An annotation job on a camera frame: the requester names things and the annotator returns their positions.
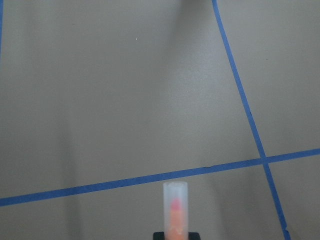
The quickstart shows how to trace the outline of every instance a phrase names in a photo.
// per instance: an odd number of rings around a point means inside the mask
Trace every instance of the blue tape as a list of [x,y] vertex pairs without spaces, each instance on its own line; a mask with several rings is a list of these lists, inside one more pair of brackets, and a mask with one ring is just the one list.
[[268,184],[269,184],[269,187],[270,187],[270,190],[271,190],[272,198],[273,198],[273,201],[274,201],[276,212],[278,214],[278,218],[279,218],[279,221],[280,221],[280,225],[281,225],[281,229],[282,229],[282,233],[283,233],[284,239],[285,240],[290,240],[291,237],[290,237],[289,231],[287,230],[286,218],[285,218],[284,212],[283,212],[282,207],[281,207],[280,199],[279,199],[279,196],[278,196],[278,193],[277,193],[276,185],[275,185],[275,182],[274,182],[274,178],[272,177],[272,173],[271,173],[270,167],[269,167],[269,165],[267,163],[265,163],[265,164],[263,164],[263,169],[264,169],[265,176],[266,176],[266,179],[268,181]]
[[243,85],[241,83],[241,79],[240,79],[240,76],[239,76],[239,73],[238,73],[238,70],[237,70],[235,59],[234,59],[234,56],[232,54],[231,47],[229,45],[229,41],[228,41],[228,38],[227,38],[227,35],[226,35],[226,32],[225,32],[225,28],[223,26],[223,23],[222,23],[222,20],[221,20],[221,17],[220,17],[217,1],[216,0],[212,0],[212,4],[213,4],[213,10],[214,10],[216,22],[218,23],[218,27],[219,27],[220,34],[221,34],[221,37],[222,37],[222,41],[223,41],[223,44],[224,44],[224,47],[225,47],[225,51],[226,51],[226,54],[227,54],[227,57],[228,57],[228,60],[229,60],[229,63],[230,63],[230,67],[231,67],[231,70],[232,70],[232,73],[233,73],[233,77],[235,79],[236,86],[238,88],[238,91],[239,91],[239,94],[240,94],[240,97],[241,97],[241,101],[242,101],[242,104],[243,104],[243,107],[244,107],[244,110],[245,110],[246,117],[248,118],[248,121],[249,121],[249,124],[250,124],[250,128],[251,128],[254,140],[255,140],[255,144],[256,144],[256,146],[258,148],[260,157],[261,158],[265,158],[266,154],[265,154],[265,151],[264,151],[264,147],[262,145],[262,142],[261,142],[261,139],[260,139],[260,136],[259,136],[259,133],[258,133],[258,129],[256,127],[256,123],[255,123],[254,117],[253,117],[253,115],[252,115],[252,113],[250,111],[250,107],[249,107],[249,103],[248,103],[248,100],[247,100],[247,97],[246,97],[246,94],[245,94],[245,90],[244,90],[244,87],[243,87]]
[[[228,41],[224,26],[223,26],[223,23],[222,23],[222,19],[221,19],[220,13],[219,13],[217,0],[212,0],[212,5],[213,5],[215,18],[216,18],[216,21],[217,21],[217,24],[218,24],[218,27],[219,27],[219,30],[220,30],[221,37],[222,37],[222,41],[223,41],[223,44],[224,44],[224,47],[225,47],[225,51],[226,51],[227,57],[229,59],[229,63],[230,63],[231,69],[232,69],[232,73],[233,73],[234,79],[235,79],[235,83],[236,83],[236,86],[238,88],[238,91],[239,91],[239,94],[240,94],[240,97],[241,97],[241,101],[242,101],[246,116],[248,118],[248,121],[249,121],[249,124],[250,124],[250,127],[251,127],[251,131],[252,131],[252,134],[253,134],[253,137],[254,137],[254,140],[255,140],[255,144],[257,146],[257,149],[258,149],[258,152],[259,152],[259,155],[260,155],[261,159],[263,161],[265,161],[266,160],[265,150],[264,150],[264,147],[262,145],[262,142],[261,142],[261,139],[260,139],[260,136],[259,136],[259,133],[258,133],[258,129],[257,129],[256,123],[255,123],[254,117],[253,117],[253,115],[252,115],[252,113],[250,111],[250,107],[249,107],[249,103],[248,103],[248,100],[247,100],[247,97],[246,97],[246,94],[245,94],[245,90],[244,90],[243,85],[241,83],[241,79],[240,79],[240,76],[239,76],[239,73],[238,73],[238,70],[237,70],[237,66],[236,66],[236,63],[235,63],[235,60],[234,60],[234,57],[233,57],[233,54],[232,54],[232,51],[231,51],[231,48],[230,48],[230,45],[229,45],[229,41]],[[276,211],[278,213],[278,218],[279,218],[279,221],[280,221],[280,224],[281,224],[281,228],[282,228],[284,239],[285,240],[290,240],[291,238],[290,238],[289,232],[287,231],[286,219],[285,219],[285,216],[283,214],[283,210],[282,210],[282,207],[281,207],[281,203],[280,203],[280,200],[279,200],[279,196],[278,196],[278,193],[277,193],[277,190],[276,190],[276,186],[275,186],[275,183],[274,183],[274,180],[273,180],[269,165],[267,163],[265,163],[265,164],[263,164],[263,168],[264,168],[264,172],[265,172],[265,175],[266,175],[266,178],[267,178],[270,190],[271,190],[273,202],[274,202]]]
[[117,189],[117,188],[123,188],[128,186],[139,185],[139,184],[147,184],[147,183],[170,180],[170,179],[178,179],[178,178],[191,177],[191,176],[202,175],[202,174],[210,174],[210,173],[222,172],[222,171],[233,170],[233,169],[241,169],[241,168],[253,167],[253,166],[262,165],[262,164],[293,160],[297,158],[305,158],[305,157],[310,157],[315,155],[320,155],[320,148],[294,152],[294,153],[287,153],[287,154],[282,154],[277,156],[270,156],[270,157],[266,157],[265,159],[256,158],[256,159],[250,159],[250,160],[244,160],[244,161],[224,163],[224,164],[214,165],[211,167],[192,168],[187,170],[159,173],[154,175],[140,176],[140,177],[134,177],[134,178],[128,178],[128,179],[122,179],[122,180],[116,180],[116,181],[107,181],[107,182],[96,183],[91,185],[76,186],[76,187],[70,187],[70,188],[64,188],[64,189],[58,189],[58,190],[52,190],[52,191],[38,192],[38,193],[32,193],[27,195],[5,197],[5,198],[0,198],[0,207],[66,197],[71,195],[85,194],[85,193],[91,193],[91,192],[103,191],[103,190],[109,190],[109,189]]
[[4,0],[0,0],[0,58],[1,58],[1,39],[2,39],[2,19],[4,15]]

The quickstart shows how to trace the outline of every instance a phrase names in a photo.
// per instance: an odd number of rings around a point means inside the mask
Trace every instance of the floor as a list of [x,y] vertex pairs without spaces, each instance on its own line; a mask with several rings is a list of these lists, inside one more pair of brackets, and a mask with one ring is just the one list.
[[2,239],[151,239],[175,179],[202,240],[319,239],[320,1],[0,0],[0,19]]

